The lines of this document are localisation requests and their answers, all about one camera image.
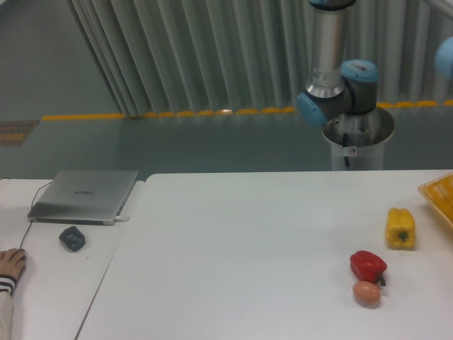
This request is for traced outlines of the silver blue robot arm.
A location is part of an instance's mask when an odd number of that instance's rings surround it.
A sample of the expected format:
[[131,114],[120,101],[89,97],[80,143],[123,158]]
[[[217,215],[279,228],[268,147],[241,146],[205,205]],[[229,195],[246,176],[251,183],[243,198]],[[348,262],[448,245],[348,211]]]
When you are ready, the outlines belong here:
[[387,103],[452,96],[451,1],[310,1],[311,65],[297,107],[313,125]]

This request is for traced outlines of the striped sleeve forearm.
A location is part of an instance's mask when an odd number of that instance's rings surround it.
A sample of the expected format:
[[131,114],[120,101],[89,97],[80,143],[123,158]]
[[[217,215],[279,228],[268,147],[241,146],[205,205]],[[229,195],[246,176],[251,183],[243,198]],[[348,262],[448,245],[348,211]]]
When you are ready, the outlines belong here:
[[1,340],[11,338],[11,325],[13,316],[13,292],[16,280],[11,276],[1,276]]

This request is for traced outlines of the person's hand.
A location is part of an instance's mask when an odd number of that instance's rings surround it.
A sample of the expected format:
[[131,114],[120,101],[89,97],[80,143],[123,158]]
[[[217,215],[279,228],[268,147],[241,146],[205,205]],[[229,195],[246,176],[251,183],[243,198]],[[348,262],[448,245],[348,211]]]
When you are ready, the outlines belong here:
[[20,270],[18,261],[21,257],[21,249],[8,249],[1,251],[0,274],[2,278],[10,278],[16,283],[21,277],[23,270]]

